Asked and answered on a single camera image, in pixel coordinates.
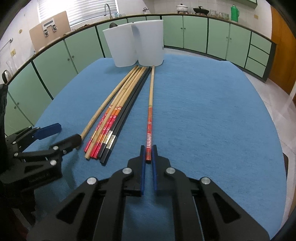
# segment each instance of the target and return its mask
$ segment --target tile floor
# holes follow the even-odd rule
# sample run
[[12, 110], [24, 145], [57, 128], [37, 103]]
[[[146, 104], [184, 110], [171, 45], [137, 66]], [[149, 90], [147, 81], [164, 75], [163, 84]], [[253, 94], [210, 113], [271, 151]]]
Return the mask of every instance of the tile floor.
[[[208, 58], [195, 53], [167, 49], [165, 53], [185, 54]], [[266, 83], [245, 73], [263, 100], [279, 135], [283, 153], [289, 158], [287, 177], [287, 196], [282, 225], [286, 222], [295, 191], [295, 156], [296, 156], [296, 107], [292, 98], [270, 79]]]

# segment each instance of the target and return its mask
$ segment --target wall faucet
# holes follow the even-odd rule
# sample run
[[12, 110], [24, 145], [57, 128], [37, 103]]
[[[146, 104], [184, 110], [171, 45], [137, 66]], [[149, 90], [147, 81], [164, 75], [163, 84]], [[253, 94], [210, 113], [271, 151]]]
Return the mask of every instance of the wall faucet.
[[105, 4], [105, 13], [104, 13], [104, 16], [106, 16], [107, 14], [106, 14], [106, 5], [108, 6], [108, 9], [109, 9], [109, 13], [110, 13], [110, 19], [113, 19], [113, 17], [111, 16], [111, 10], [110, 10], [110, 6], [109, 6], [109, 4]]

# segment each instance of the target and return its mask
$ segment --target bundle of chopsticks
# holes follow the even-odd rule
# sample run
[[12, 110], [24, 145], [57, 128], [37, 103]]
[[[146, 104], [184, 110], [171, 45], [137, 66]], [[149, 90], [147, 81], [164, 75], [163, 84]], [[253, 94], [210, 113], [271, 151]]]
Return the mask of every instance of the bundle of chopsticks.
[[106, 164], [124, 122], [146, 79], [148, 78], [150, 71], [151, 67], [135, 66], [97, 110], [82, 132], [82, 139], [85, 138], [86, 134], [89, 132], [103, 109], [117, 93], [107, 108], [105, 114], [102, 116], [95, 132], [84, 149], [86, 152], [86, 159], [99, 159], [102, 164]]

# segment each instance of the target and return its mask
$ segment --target window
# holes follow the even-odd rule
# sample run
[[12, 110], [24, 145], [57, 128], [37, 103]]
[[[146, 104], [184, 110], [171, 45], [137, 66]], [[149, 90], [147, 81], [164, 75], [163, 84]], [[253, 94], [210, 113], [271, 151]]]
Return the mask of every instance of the window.
[[109, 4], [111, 13], [116, 13], [115, 0], [37, 0], [39, 21], [67, 11], [70, 26], [104, 15], [104, 6]]

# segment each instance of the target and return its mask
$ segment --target blue tablecloth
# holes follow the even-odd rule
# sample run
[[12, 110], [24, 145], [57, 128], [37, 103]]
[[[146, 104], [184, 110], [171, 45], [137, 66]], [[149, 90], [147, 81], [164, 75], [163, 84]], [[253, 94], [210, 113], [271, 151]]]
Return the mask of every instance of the blue tablecloth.
[[[101, 58], [79, 73], [52, 101], [36, 126], [60, 123], [62, 131], [28, 150], [81, 133], [131, 67]], [[40, 220], [88, 177], [108, 178], [139, 155], [146, 143], [150, 78], [122, 129], [106, 167], [86, 161], [83, 148], [64, 156], [63, 178], [35, 191]], [[92, 135], [93, 126], [83, 147]], [[165, 55], [155, 68], [152, 142], [188, 177], [208, 176], [273, 237], [280, 228], [286, 175], [280, 141], [260, 96], [227, 61]], [[128, 197], [122, 240], [174, 240], [171, 200], [155, 197], [151, 166], [145, 194]]]

